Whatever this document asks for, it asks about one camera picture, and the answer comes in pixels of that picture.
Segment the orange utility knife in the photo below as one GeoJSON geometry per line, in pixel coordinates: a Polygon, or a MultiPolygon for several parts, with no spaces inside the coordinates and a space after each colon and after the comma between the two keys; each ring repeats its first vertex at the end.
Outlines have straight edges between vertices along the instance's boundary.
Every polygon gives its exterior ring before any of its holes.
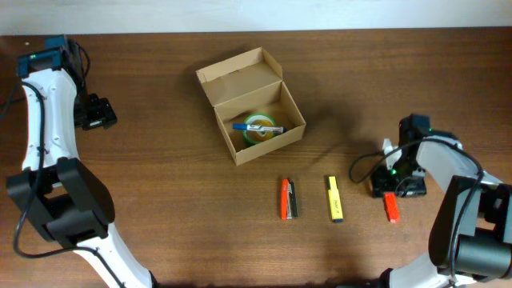
{"type": "Polygon", "coordinates": [[[400,222],[400,213],[395,194],[384,193],[384,203],[388,221],[393,224],[398,224],[400,222]]]}

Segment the yellow highlighter pen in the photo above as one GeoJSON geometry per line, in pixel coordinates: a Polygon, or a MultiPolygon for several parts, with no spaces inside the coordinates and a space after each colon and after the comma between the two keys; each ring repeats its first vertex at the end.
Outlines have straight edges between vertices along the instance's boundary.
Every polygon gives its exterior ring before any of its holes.
{"type": "Polygon", "coordinates": [[[343,222],[342,204],[340,199],[340,193],[335,176],[329,176],[327,178],[328,184],[328,197],[330,203],[331,219],[334,223],[343,222]]]}

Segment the orange black stapler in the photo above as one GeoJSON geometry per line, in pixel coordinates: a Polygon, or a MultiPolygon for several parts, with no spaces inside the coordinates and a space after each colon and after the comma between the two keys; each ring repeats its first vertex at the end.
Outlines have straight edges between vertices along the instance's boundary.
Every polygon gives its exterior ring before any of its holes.
{"type": "Polygon", "coordinates": [[[297,194],[295,191],[294,182],[288,178],[284,178],[282,180],[280,217],[283,221],[298,217],[297,194]]]}

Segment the small yellow tape roll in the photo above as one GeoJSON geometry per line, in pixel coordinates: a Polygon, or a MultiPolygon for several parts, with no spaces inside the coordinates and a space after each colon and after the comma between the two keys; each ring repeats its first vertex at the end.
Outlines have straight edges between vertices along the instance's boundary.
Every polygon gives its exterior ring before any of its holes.
{"type": "MultiPolygon", "coordinates": [[[[272,121],[268,121],[266,119],[259,119],[255,120],[253,122],[253,125],[256,126],[274,126],[274,123],[272,121]]],[[[263,132],[263,131],[253,131],[252,132],[252,138],[255,141],[263,142],[265,140],[268,140],[274,136],[273,132],[263,132]]]]}

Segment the blue white marker pen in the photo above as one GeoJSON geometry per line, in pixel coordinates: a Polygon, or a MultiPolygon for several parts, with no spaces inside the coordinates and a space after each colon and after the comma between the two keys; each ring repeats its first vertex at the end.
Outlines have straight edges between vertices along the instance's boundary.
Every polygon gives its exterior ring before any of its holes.
{"type": "Polygon", "coordinates": [[[253,132],[261,132],[261,133],[277,133],[283,134],[286,132],[286,128],[282,126],[262,126],[262,125],[249,125],[249,124],[241,124],[234,123],[232,125],[234,130],[244,130],[244,131],[253,131],[253,132]]]}

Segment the brown cardboard box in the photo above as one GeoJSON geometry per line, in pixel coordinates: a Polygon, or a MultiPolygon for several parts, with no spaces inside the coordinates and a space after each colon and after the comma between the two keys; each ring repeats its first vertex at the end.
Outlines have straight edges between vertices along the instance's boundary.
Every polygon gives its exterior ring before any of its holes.
{"type": "Polygon", "coordinates": [[[222,136],[236,165],[302,139],[306,121],[283,80],[281,65],[259,47],[196,71],[222,136]],[[248,146],[234,123],[251,114],[268,114],[286,132],[248,146]]]}

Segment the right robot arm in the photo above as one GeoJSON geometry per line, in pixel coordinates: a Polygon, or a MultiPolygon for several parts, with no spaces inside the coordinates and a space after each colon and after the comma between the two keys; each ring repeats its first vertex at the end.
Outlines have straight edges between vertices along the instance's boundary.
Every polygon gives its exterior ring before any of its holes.
{"type": "Polygon", "coordinates": [[[511,278],[511,186],[488,174],[458,138],[434,130],[427,116],[399,123],[399,142],[385,139],[378,162],[363,176],[383,198],[390,220],[397,198],[426,195],[430,175],[444,193],[428,250],[409,264],[389,268],[367,287],[466,287],[511,278]]]}

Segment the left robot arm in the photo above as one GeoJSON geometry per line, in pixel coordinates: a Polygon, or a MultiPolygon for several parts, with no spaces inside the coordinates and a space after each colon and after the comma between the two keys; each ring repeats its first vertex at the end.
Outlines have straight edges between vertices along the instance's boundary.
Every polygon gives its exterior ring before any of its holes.
{"type": "Polygon", "coordinates": [[[109,287],[156,287],[116,225],[106,186],[80,161],[75,130],[109,128],[117,116],[107,98],[90,94],[91,60],[65,35],[18,58],[16,73],[28,108],[28,143],[20,174],[6,190],[20,209],[13,250],[27,259],[74,252],[109,287]]]}

